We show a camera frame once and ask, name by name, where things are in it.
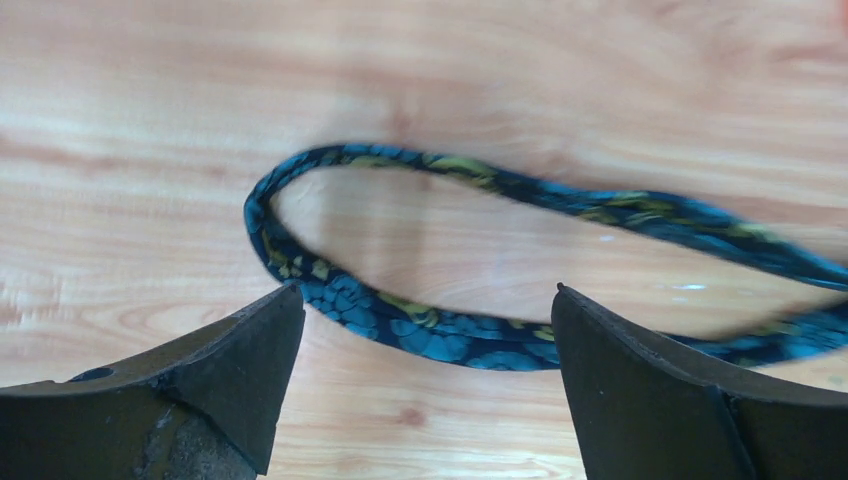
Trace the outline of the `blue patterned necktie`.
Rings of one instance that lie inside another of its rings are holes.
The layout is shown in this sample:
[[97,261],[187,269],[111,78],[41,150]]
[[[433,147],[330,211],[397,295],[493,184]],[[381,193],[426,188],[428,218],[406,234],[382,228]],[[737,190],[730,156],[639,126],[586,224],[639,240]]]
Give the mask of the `blue patterned necktie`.
[[278,164],[248,194],[247,235],[269,274],[345,329],[436,362],[482,370],[543,371],[560,366],[546,324],[445,310],[375,289],[303,246],[278,219],[274,196],[324,167],[398,168],[444,175],[471,188],[560,214],[617,227],[732,263],[829,290],[845,291],[847,269],[769,228],[699,200],[650,190],[571,187],[452,154],[394,145],[340,143],[304,150]]

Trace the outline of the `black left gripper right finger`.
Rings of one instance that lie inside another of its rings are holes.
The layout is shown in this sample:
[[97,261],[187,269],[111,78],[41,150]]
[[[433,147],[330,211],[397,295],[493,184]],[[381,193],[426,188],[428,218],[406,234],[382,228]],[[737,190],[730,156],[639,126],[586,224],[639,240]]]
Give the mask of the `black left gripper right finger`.
[[847,396],[711,358],[560,286],[551,321],[591,479],[843,479]]

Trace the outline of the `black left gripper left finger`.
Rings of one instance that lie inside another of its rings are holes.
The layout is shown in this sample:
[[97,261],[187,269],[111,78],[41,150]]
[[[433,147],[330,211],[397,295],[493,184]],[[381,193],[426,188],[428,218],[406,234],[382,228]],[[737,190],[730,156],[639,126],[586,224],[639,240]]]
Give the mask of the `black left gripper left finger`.
[[68,381],[1,391],[5,479],[254,479],[267,473],[305,323],[282,287]]

